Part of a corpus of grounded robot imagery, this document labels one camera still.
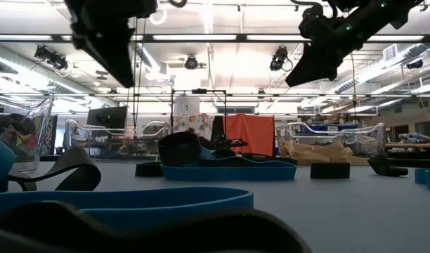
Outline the orange hanging cloth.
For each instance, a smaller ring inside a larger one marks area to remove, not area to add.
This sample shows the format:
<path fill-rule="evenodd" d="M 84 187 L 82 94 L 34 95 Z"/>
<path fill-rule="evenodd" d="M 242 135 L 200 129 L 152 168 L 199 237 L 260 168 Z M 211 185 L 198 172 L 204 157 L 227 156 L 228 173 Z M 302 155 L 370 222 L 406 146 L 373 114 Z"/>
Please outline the orange hanging cloth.
<path fill-rule="evenodd" d="M 275 148 L 274 117 L 236 114 L 223 118 L 227 139 L 242 139 L 246 146 L 233 147 L 241 153 L 271 156 Z"/>

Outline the clear plastic basket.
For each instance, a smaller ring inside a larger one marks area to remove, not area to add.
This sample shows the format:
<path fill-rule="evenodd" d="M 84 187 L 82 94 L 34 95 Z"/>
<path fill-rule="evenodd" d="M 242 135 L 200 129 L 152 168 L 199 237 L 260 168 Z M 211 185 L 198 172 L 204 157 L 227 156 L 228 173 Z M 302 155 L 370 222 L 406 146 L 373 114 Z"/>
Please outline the clear plastic basket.
<path fill-rule="evenodd" d="M 158 161 L 158 143 L 170 133 L 171 127 L 162 121 L 149 121 L 136 129 L 113 129 L 68 119 L 65 147 L 82 148 L 96 160 Z"/>
<path fill-rule="evenodd" d="M 9 126 L 0 135 L 0 140 L 17 156 L 12 167 L 13 171 L 34 171 L 38 168 L 46 124 L 51 116 L 52 107 L 52 98 L 46 98 L 41 102 L 27 101 L 26 103 L 16 103 L 0 98 L 0 117 L 13 113 L 21 114 L 30 118 L 36 127 L 33 134 L 22 135 Z"/>
<path fill-rule="evenodd" d="M 303 122 L 292 122 L 279 126 L 276 129 L 276 137 L 278 142 L 279 155 L 285 157 L 285 150 L 282 149 L 282 144 L 285 141 L 292 141 L 293 144 L 305 145 L 308 150 L 313 150 L 318 147 L 330 145 L 307 145 L 300 144 L 298 138 L 305 138 L 306 136 L 300 135 L 300 127 L 307 127 L 309 124 Z M 367 126 L 363 128 L 356 128 L 350 130 L 337 131 L 335 137 L 340 137 L 340 141 L 345 147 L 350 148 L 355 156 L 371 158 L 375 155 L 380 155 L 384 152 L 386 143 L 386 125 L 378 123 L 374 126 Z"/>

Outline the background robot with green lights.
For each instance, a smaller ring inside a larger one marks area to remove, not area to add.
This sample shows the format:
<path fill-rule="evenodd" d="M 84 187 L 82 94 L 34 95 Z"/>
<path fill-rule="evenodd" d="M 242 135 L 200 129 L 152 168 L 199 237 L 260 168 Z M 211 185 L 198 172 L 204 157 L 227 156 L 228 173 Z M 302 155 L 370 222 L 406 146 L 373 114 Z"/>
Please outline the background robot with green lights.
<path fill-rule="evenodd" d="M 224 134 L 215 135 L 211 138 L 211 149 L 231 149 L 231 148 L 241 148 L 246 147 L 248 142 L 242 138 L 229 139 Z"/>

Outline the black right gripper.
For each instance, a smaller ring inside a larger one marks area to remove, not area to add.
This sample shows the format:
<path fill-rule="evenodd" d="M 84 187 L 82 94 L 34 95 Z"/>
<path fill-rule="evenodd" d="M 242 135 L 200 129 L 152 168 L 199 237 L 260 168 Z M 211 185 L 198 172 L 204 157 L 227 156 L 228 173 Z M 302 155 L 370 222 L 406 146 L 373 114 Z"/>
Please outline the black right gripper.
<path fill-rule="evenodd" d="M 329 53 L 360 49 L 373 35 L 372 30 L 347 23 L 345 18 L 337 18 L 333 29 L 332 34 L 311 39 L 311 45 L 304 44 L 302 57 L 286 77 L 289 87 L 319 79 L 334 80 L 337 77 L 338 57 Z"/>

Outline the white air vent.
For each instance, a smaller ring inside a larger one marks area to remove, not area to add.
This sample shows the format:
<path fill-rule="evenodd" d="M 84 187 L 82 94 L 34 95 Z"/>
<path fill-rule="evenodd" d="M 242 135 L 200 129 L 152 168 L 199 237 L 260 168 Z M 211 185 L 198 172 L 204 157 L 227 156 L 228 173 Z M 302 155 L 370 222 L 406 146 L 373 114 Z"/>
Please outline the white air vent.
<path fill-rule="evenodd" d="M 398 45 L 392 44 L 383 51 L 383 59 L 386 64 L 394 63 L 398 58 Z"/>

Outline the wooden background table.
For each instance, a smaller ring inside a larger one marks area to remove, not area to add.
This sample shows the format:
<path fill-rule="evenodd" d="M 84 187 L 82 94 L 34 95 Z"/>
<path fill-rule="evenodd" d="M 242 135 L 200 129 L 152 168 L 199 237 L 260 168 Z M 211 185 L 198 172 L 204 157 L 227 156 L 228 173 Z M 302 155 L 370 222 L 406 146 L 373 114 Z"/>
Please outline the wooden background table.
<path fill-rule="evenodd" d="M 430 148 L 430 143 L 386 143 L 385 148 Z"/>

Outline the white floral hanging cloth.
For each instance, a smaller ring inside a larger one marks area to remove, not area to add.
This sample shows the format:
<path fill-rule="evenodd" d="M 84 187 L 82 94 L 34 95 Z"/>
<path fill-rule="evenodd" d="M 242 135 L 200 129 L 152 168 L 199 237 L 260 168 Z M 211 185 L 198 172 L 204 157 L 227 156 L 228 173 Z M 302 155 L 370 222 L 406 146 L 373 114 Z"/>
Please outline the white floral hanging cloth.
<path fill-rule="evenodd" d="M 174 116 L 174 132 L 189 131 L 207 140 L 211 139 L 215 116 L 207 114 Z"/>

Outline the black computer monitor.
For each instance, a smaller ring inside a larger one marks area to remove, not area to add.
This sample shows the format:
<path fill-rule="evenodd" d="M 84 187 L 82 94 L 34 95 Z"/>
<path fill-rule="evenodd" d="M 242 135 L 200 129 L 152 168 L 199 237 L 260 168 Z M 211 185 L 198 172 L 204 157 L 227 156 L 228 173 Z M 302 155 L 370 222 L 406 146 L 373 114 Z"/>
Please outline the black computer monitor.
<path fill-rule="evenodd" d="M 89 110 L 87 124 L 109 129 L 123 129 L 128 107 L 99 108 Z"/>

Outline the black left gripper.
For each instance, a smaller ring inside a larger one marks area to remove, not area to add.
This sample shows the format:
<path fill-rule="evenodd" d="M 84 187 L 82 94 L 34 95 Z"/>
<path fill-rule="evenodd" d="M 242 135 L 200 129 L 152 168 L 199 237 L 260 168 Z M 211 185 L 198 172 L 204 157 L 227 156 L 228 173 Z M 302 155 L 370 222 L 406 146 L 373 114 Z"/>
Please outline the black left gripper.
<path fill-rule="evenodd" d="M 131 18 L 148 18 L 156 0 L 64 0 L 71 15 L 72 43 L 85 51 L 123 87 L 133 87 L 128 45 Z"/>

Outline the grey bundle on background table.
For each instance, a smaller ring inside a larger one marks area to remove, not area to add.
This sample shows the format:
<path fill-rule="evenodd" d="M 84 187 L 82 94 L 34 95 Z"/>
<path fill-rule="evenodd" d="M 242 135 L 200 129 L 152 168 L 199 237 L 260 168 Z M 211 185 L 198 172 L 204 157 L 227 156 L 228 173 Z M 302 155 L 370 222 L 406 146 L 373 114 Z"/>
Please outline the grey bundle on background table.
<path fill-rule="evenodd" d="M 430 137 L 419 133 L 407 133 L 398 135 L 402 143 L 430 143 Z"/>

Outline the black metal rack frame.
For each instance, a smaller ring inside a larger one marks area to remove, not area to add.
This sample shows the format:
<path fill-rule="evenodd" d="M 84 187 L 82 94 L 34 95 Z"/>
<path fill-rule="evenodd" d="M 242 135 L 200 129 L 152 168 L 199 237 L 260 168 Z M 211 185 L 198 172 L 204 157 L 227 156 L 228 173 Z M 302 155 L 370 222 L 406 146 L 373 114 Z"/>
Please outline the black metal rack frame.
<path fill-rule="evenodd" d="M 203 88 L 196 88 L 196 89 L 172 89 L 171 90 L 171 112 L 170 112 L 170 125 L 171 125 L 171 132 L 174 133 L 173 130 L 173 118 L 174 118 L 174 103 L 177 98 L 180 98 L 181 96 L 195 96 L 200 98 L 200 114 L 207 114 L 210 116 L 215 116 L 214 122 L 213 122 L 213 131 L 212 131 L 212 137 L 215 137 L 215 135 L 224 134 L 226 135 L 226 132 L 224 130 L 223 124 L 223 118 L 227 117 L 227 91 L 226 90 L 220 90 L 220 89 L 203 89 Z M 222 102 L 224 102 L 224 113 L 222 115 L 216 115 L 214 112 L 204 112 L 204 109 L 201 108 L 201 104 L 205 98 L 208 98 L 212 102 L 212 107 L 214 109 L 217 108 L 216 105 L 216 99 L 220 99 Z M 203 137 L 199 137 L 199 141 L 202 144 L 203 147 L 208 148 L 210 150 L 214 150 L 210 148 L 211 145 L 211 139 L 207 140 Z"/>

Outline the colourful wall poster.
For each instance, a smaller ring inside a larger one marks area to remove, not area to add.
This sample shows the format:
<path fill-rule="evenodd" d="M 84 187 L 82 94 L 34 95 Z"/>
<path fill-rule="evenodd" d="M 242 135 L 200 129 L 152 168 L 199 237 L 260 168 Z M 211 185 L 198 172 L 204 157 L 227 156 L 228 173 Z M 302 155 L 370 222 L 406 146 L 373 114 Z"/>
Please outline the colourful wall poster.
<path fill-rule="evenodd" d="M 58 123 L 57 115 L 53 115 L 49 117 L 49 120 L 46 124 L 44 141 L 42 143 L 42 149 L 41 149 L 42 155 L 53 155 L 55 152 L 57 123 Z"/>

